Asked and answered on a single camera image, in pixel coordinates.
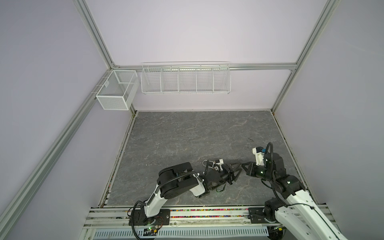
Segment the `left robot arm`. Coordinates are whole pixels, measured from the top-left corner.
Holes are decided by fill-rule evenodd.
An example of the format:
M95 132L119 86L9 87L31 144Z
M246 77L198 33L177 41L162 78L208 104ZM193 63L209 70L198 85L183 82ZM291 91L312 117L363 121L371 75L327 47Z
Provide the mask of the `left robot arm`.
M226 164L223 159L203 160L202 165L205 170L201 174L194 171L189 162L161 170L152 195L140 203L146 218L157 216L169 199L185 192L191 192L196 198L204 197L212 191L221 192L223 190L219 187L225 189L227 184L232 185L243 170L242 163Z

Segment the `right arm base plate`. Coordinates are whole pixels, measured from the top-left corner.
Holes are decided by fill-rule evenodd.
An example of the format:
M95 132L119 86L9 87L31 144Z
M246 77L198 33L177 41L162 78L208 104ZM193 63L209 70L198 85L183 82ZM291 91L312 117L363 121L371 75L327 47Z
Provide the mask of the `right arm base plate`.
M261 223L274 224L277 222L275 217L275 210L268 206L264 206L263 208L261 207L248 208L248 211L249 211L248 219L251 221L252 224L261 224Z

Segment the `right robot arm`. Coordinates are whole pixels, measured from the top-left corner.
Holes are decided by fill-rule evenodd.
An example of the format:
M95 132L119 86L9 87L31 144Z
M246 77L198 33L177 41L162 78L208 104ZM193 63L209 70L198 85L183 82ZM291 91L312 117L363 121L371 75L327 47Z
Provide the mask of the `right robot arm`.
M265 202L262 211L249 209L249 219L262 218L279 223L298 240L344 240L346 237L328 219L297 177L287 173L283 158L274 146L253 148L255 161L242 164L246 175L258 178L274 197Z

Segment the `brass padlock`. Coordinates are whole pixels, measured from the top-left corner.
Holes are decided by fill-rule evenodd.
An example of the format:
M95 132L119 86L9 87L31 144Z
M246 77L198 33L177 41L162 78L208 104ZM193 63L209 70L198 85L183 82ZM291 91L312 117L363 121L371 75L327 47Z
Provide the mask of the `brass padlock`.
M209 161L209 160L203 160L202 165L205 167L205 169L215 169L216 168L216 162L215 161Z

